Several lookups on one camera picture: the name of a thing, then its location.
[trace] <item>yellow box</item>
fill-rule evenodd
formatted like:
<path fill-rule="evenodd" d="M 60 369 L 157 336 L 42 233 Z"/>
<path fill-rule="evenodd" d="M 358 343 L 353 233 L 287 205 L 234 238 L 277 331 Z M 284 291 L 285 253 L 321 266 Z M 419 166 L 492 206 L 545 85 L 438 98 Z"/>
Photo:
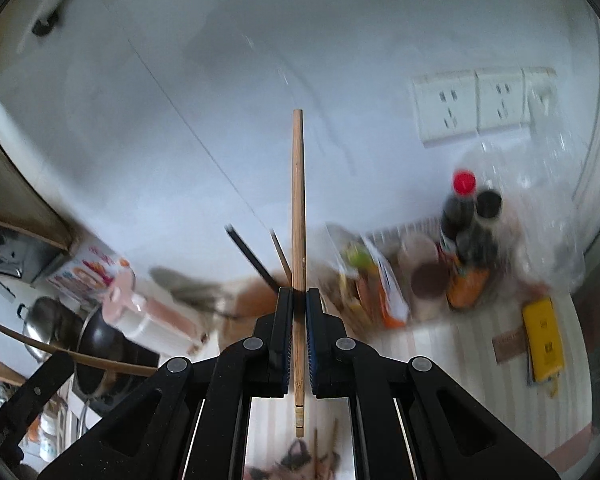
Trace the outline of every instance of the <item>yellow box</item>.
<path fill-rule="evenodd" d="M 544 298 L 525 306 L 522 319 L 529 341 L 534 381 L 540 383 L 564 368 L 562 341 L 551 299 Z"/>

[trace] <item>metal screw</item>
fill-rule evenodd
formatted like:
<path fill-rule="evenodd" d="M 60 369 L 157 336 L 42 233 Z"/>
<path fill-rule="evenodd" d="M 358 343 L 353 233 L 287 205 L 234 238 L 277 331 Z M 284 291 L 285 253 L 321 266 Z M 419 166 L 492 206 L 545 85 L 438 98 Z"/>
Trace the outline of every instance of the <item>metal screw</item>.
<path fill-rule="evenodd" d="M 247 350 L 257 350 L 258 348 L 262 348 L 263 344 L 262 339 L 259 337 L 248 337 L 242 343 Z"/>
<path fill-rule="evenodd" d="M 341 337 L 336 341 L 336 346 L 340 350 L 353 350 L 356 347 L 356 342 L 350 337 Z"/>
<path fill-rule="evenodd" d="M 431 370 L 431 361 L 429 361 L 426 357 L 416 357 L 413 361 L 411 361 L 411 366 L 413 366 L 419 372 L 428 372 Z"/>
<path fill-rule="evenodd" d="M 167 370 L 172 374 L 177 374 L 187 367 L 187 360 L 182 357 L 173 358 L 167 363 Z"/>

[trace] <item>electrical outlet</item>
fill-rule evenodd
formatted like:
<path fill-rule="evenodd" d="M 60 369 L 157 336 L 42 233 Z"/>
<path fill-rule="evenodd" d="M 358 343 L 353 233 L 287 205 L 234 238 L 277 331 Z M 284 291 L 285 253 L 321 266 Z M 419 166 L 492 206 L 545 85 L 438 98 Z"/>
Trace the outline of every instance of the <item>electrical outlet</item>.
<path fill-rule="evenodd" d="M 414 79 L 422 142 L 477 130 L 474 72 L 450 72 Z"/>
<path fill-rule="evenodd" d="M 531 114 L 529 113 L 528 99 L 529 94 L 533 89 L 537 91 L 549 91 L 551 94 L 551 88 L 555 83 L 556 73 L 553 68 L 523 68 L 522 72 L 525 76 L 525 110 L 523 121 L 525 123 L 531 122 Z"/>
<path fill-rule="evenodd" d="M 477 70 L 478 131 L 513 126 L 524 120 L 522 70 Z"/>

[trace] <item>white wall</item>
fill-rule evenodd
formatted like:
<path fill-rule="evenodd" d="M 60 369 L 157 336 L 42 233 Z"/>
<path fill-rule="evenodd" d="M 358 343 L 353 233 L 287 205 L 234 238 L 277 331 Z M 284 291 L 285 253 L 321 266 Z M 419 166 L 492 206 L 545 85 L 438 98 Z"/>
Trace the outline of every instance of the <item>white wall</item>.
<path fill-rule="evenodd" d="M 293 108 L 309 226 L 381 228 L 436 214 L 475 142 L 422 146 L 411 77 L 553 67 L 584 158 L 597 52 L 583 0 L 68 0 L 51 35 L 4 44 L 0 137 L 141 272 L 227 279 L 250 268 L 225 224 L 273 268 L 266 228 L 288 241 Z"/>

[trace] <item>brown card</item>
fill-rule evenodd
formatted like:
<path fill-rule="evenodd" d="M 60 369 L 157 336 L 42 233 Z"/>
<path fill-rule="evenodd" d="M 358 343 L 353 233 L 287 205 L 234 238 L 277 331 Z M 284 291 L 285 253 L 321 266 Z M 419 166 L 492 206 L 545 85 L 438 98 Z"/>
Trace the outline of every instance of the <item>brown card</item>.
<path fill-rule="evenodd" d="M 493 343 L 497 364 L 513 359 L 526 353 L 525 327 L 521 325 L 515 330 L 497 335 L 491 339 L 491 342 Z"/>

